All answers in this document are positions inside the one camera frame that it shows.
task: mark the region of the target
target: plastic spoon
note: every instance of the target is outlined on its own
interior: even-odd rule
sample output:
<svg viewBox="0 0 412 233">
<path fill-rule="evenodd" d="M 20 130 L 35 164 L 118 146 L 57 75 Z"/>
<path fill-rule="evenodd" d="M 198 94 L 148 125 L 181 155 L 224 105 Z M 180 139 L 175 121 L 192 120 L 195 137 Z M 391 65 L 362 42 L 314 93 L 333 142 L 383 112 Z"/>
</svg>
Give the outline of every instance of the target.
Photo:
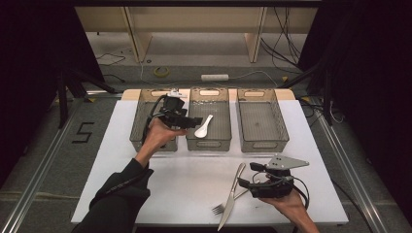
<svg viewBox="0 0 412 233">
<path fill-rule="evenodd" d="M 204 138 L 207 135 L 207 126 L 209 125 L 210 120 L 212 119 L 213 115 L 209 115 L 206 118 L 205 123 L 194 132 L 194 136 L 197 138 Z"/>
</svg>

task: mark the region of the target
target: white table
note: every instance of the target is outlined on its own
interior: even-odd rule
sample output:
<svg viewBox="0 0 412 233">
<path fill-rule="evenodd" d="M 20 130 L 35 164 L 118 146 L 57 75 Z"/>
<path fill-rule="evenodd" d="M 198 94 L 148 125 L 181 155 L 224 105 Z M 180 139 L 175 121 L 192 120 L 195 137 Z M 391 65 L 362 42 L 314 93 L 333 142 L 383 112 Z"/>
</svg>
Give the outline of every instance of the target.
<svg viewBox="0 0 412 233">
<path fill-rule="evenodd" d="M 308 213 L 320 224 L 348 222 L 330 181 L 325 164 L 315 144 L 298 101 L 279 101 L 290 141 L 282 153 L 310 165 L 292 169 L 292 175 L 305 181 L 310 192 Z M 114 172 L 121 171 L 135 156 L 129 141 L 137 101 L 119 101 L 91 169 L 72 222 L 82 221 L 96 191 Z M 218 226 L 221 216 L 211 209 L 227 199 L 237 167 L 245 162 L 242 178 L 251 180 L 255 173 L 249 163 L 267 163 L 273 154 L 242 153 L 234 102 L 230 101 L 232 140 L 228 152 L 188 151 L 185 137 L 178 140 L 178 151 L 157 153 L 151 159 L 154 174 L 149 180 L 152 196 L 141 209 L 136 222 L 156 226 Z M 295 184 L 304 190 L 299 183 Z M 289 223 L 273 207 L 247 193 L 236 200 L 225 226 L 274 225 Z"/>
</svg>

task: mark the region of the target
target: black sleeve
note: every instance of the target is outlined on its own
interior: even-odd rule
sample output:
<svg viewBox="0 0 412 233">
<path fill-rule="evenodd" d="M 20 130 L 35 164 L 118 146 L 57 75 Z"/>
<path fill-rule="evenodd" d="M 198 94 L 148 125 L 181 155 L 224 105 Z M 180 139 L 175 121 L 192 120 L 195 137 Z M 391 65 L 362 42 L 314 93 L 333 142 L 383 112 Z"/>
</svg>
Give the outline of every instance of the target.
<svg viewBox="0 0 412 233">
<path fill-rule="evenodd" d="M 89 211 L 83 221 L 72 232 L 127 232 L 141 207 L 151 195 L 147 189 L 149 177 L 154 171 L 143 168 L 134 158 L 121 173 L 114 173 L 103 184 L 91 200 Z M 127 185 L 113 193 L 113 187 Z"/>
</svg>

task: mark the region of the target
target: fork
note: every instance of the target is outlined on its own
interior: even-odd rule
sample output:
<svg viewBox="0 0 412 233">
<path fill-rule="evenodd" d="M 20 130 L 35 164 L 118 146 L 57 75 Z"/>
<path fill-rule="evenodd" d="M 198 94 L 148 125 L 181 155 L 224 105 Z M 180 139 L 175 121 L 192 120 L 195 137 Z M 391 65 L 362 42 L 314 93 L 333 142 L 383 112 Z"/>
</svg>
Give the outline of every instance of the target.
<svg viewBox="0 0 412 233">
<path fill-rule="evenodd" d="M 238 193 L 236 196 L 234 196 L 234 199 L 236 200 L 238 197 L 240 197 L 241 195 L 245 194 L 246 192 L 248 192 L 249 189 L 245 189 L 242 192 Z M 225 203 L 221 203 L 220 205 L 216 206 L 215 208 L 212 209 L 212 212 L 215 215 L 220 215 L 221 213 L 224 212 L 224 207 L 225 207 Z"/>
</svg>

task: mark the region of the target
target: table knife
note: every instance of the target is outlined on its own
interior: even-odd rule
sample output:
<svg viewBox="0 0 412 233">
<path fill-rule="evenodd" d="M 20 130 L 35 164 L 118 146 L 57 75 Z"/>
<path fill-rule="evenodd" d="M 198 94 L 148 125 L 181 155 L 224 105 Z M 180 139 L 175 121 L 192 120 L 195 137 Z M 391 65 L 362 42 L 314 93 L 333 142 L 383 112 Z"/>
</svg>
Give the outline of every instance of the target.
<svg viewBox="0 0 412 233">
<path fill-rule="evenodd" d="M 224 212 L 223 212 L 223 215 L 222 215 L 222 218 L 221 218 L 221 222 L 219 223 L 218 231 L 220 231 L 221 228 L 224 226 L 224 224 L 226 223 L 227 219 L 230 216 L 231 210 L 233 209 L 233 206 L 234 206 L 234 191 L 235 191 L 237 183 L 238 183 L 238 178 L 242 174 L 243 169 L 245 169 L 245 167 L 246 167 L 246 164 L 241 163 L 239 165 L 239 168 L 237 169 L 236 177 L 234 178 L 232 188 L 230 189 L 229 197 L 227 198 L 227 201 L 226 201 L 226 205 L 225 205 Z"/>
</svg>

